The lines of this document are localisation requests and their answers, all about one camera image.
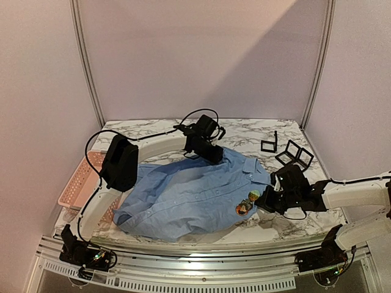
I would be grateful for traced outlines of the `blue button-up shirt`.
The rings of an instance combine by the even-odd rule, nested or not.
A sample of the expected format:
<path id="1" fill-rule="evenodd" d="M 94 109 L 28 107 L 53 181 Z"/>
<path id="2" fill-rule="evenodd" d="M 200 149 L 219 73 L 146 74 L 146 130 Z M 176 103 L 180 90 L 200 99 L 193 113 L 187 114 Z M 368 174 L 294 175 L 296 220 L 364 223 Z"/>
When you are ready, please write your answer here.
<path id="1" fill-rule="evenodd" d="M 260 196 L 270 174 L 255 157 L 224 148 L 220 163 L 198 157 L 167 165 L 141 164 L 133 191 L 114 213 L 123 232 L 176 242 L 188 234 L 210 234 L 247 220 L 235 209 L 252 190 Z"/>

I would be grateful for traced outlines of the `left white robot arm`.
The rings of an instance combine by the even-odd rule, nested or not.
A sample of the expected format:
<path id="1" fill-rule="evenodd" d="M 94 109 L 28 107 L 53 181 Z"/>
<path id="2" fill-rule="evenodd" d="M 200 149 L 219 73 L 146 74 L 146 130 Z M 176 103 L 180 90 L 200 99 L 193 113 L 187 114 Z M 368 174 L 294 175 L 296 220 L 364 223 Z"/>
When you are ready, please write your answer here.
<path id="1" fill-rule="evenodd" d="M 67 255 L 78 265 L 87 264 L 91 259 L 90 250 L 84 245 L 91 244 L 93 231 L 110 205 L 134 187 L 140 162 L 183 150 L 217 164 L 222 160 L 223 150 L 216 142 L 223 138 L 225 129 L 218 119 L 202 115 L 190 125 L 179 123 L 170 131 L 137 139 L 119 132 L 114 134 L 101 169 L 92 169 L 98 175 L 97 188 L 61 232 L 63 242 L 70 244 Z"/>

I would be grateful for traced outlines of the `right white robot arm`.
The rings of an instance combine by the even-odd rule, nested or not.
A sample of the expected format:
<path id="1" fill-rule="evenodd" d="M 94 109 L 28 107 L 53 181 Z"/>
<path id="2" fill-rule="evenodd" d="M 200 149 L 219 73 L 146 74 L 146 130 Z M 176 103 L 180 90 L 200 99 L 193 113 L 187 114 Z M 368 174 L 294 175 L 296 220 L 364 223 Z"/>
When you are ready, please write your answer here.
<path id="1" fill-rule="evenodd" d="M 332 228 L 316 253 L 321 266 L 329 266 L 340 253 L 356 244 L 390 233 L 390 174 L 352 181 L 327 179 L 310 184 L 297 165 L 287 165 L 271 174 L 255 205 L 284 215 L 291 208 L 326 212 L 348 206 L 380 206 L 380 210 L 354 223 Z"/>

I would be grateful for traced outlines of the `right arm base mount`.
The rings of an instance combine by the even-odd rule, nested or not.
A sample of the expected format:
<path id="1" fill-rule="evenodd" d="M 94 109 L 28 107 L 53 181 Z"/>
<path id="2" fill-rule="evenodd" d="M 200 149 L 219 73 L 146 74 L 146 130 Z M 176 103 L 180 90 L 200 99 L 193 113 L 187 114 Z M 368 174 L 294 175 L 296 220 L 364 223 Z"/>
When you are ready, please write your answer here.
<path id="1" fill-rule="evenodd" d="M 326 244 L 315 250 L 297 253 L 294 263 L 300 272 L 314 271 L 315 281 L 322 286 L 331 286 L 351 266 L 357 247 L 351 247 L 351 259 L 347 252 L 340 249 L 337 244 Z"/>

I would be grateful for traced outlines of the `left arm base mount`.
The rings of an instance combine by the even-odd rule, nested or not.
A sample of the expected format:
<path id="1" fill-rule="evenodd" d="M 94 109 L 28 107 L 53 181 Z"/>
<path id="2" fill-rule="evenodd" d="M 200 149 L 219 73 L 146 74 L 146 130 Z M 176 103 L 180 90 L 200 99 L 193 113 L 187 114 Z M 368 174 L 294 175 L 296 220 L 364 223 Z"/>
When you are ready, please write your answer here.
<path id="1" fill-rule="evenodd" d="M 63 241 L 59 260 L 79 267 L 77 276 L 91 280 L 94 271 L 108 272 L 117 264 L 115 251 L 93 244 L 90 241 L 79 240 L 66 224 L 60 234 Z"/>

